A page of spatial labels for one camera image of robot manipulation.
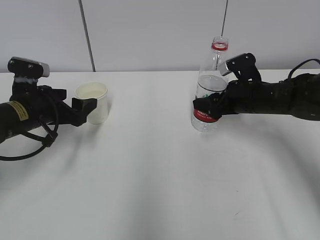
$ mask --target robotic arm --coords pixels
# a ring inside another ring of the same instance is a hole
[[[292,78],[295,67],[288,78],[278,83],[264,82],[255,66],[251,53],[229,59],[219,66],[225,76],[234,73],[238,80],[229,82],[221,94],[214,93],[193,101],[194,109],[218,120],[230,114],[280,114],[296,118],[320,121],[320,74],[304,73]]]
[[[63,101],[67,90],[53,89],[50,86],[37,86],[38,79],[48,77],[49,66],[42,62],[21,57],[12,57],[8,70],[14,73],[12,96],[0,104],[0,143],[16,135],[39,141],[42,146],[33,153],[24,156],[0,156],[2,161],[17,161],[33,157],[56,140],[58,127],[71,124],[79,127],[87,122],[87,116],[97,107],[97,99],[80,100],[73,98],[72,107]],[[34,135],[28,131],[42,126],[46,137]]]

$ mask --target tabletop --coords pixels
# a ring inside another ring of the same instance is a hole
[[[298,73],[319,73],[300,70]],[[289,70],[262,70],[266,82]],[[285,115],[190,121],[196,71],[52,73],[39,85],[108,87],[104,124],[61,125],[39,155],[0,162],[3,240],[318,240],[320,123]],[[0,102],[13,75],[0,74]],[[16,136],[0,155],[38,142]]]

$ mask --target white wall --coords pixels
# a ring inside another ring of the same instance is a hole
[[[97,71],[197,70],[225,0],[82,0]]]
[[[291,69],[320,58],[319,10],[319,0],[229,0],[229,53],[252,52],[261,69]]]
[[[47,63],[54,72],[92,71],[77,0],[2,1],[0,31],[0,72],[12,56]]]
[[[226,0],[82,0],[97,71],[197,70],[221,33]],[[320,58],[319,0],[229,0],[229,55],[260,69]],[[92,71],[77,0],[11,0],[0,8],[0,72],[11,56],[54,72]],[[309,64],[307,68],[318,68]]]

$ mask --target plastic water bottle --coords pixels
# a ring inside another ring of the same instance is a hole
[[[228,77],[222,76],[217,70],[219,64],[227,60],[228,39],[217,36],[213,39],[209,56],[201,65],[195,98],[204,98],[214,93],[222,93],[228,85]],[[193,110],[191,123],[200,132],[211,132],[218,123],[217,119],[204,112]]]

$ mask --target paper cup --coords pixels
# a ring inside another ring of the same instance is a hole
[[[87,117],[89,123],[102,124],[107,120],[109,113],[107,92],[106,85],[98,81],[84,83],[75,90],[77,99],[97,99],[96,109]]]

